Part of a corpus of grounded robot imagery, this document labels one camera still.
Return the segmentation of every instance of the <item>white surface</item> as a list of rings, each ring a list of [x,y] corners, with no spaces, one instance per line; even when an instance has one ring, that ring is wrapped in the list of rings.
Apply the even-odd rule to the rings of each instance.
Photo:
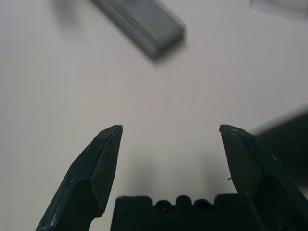
[[[308,98],[307,23],[248,0],[165,0],[186,46],[153,65],[92,4],[63,25],[52,0],[0,2],[0,230],[32,231],[73,160],[124,125],[106,213],[120,195],[213,201],[235,192],[220,124],[247,130]]]

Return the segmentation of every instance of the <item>plastic part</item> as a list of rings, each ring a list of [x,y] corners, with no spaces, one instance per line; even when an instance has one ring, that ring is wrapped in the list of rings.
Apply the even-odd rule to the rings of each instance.
[[[249,195],[265,228],[308,230],[308,201],[278,160],[243,129],[221,125],[230,174],[238,193]]]
[[[264,231],[262,222],[247,195],[225,194],[214,205],[198,200],[192,205],[179,196],[176,205],[147,196],[120,197],[115,202],[111,231]]]
[[[72,163],[36,231],[87,231],[105,212],[123,128],[101,131]]]

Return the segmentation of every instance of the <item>blurry object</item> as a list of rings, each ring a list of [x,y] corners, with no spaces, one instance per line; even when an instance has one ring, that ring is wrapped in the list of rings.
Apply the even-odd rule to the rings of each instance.
[[[183,38],[184,24],[155,0],[93,2],[152,59]]]
[[[263,11],[297,19],[308,18],[308,0],[251,0]]]
[[[295,184],[308,187],[308,111],[259,132],[257,138],[282,163]]]

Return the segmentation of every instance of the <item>white table surface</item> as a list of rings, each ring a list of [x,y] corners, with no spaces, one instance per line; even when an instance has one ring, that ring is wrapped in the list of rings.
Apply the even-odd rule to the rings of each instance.
[[[70,164],[114,124],[117,172],[91,231],[110,229],[120,195],[213,202],[236,192],[220,124],[253,131],[307,103],[307,22],[248,0],[165,0],[187,38],[153,64],[91,3],[74,0],[65,19],[53,1],[0,1],[0,230],[35,230]]]

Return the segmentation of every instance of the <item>dark blurry object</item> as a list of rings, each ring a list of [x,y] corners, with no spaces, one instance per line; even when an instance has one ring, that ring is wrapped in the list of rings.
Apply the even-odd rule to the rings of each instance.
[[[93,2],[151,59],[184,35],[184,24],[155,0]]]
[[[256,138],[220,127],[230,174],[239,194],[219,195],[214,205],[187,196],[176,206],[149,197],[119,197],[112,231],[307,231],[308,202],[275,157]],[[116,172],[122,126],[101,131],[74,161],[37,231],[87,231],[105,211]]]
[[[257,135],[296,185],[308,187],[308,112],[292,116]]]

